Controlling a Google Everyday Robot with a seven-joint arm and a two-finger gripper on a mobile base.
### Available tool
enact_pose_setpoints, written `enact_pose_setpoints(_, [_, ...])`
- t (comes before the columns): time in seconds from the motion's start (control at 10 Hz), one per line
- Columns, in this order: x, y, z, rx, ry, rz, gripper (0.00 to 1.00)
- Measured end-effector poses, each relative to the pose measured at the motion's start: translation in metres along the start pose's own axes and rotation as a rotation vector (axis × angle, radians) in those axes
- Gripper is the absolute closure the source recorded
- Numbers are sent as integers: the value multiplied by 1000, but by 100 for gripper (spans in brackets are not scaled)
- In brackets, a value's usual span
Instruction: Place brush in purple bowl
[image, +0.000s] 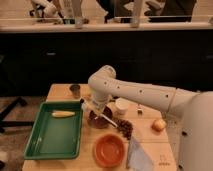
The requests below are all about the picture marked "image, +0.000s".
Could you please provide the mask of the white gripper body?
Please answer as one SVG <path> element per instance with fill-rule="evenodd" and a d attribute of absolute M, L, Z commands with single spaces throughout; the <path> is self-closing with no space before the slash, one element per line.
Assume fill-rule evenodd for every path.
<path fill-rule="evenodd" d="M 94 105 L 84 100 L 83 98 L 80 99 L 80 103 L 81 103 L 81 108 L 84 112 L 93 111 L 97 116 L 101 116 L 103 114 L 102 110 L 97 109 Z"/>

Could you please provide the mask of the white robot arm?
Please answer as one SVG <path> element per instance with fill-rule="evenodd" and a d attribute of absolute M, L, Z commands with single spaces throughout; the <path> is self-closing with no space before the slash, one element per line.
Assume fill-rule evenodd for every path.
<path fill-rule="evenodd" d="M 91 102 L 103 110 L 109 96 L 121 97 L 182 119 L 177 171 L 213 171 L 213 91 L 118 80 L 104 65 L 88 78 Z"/>

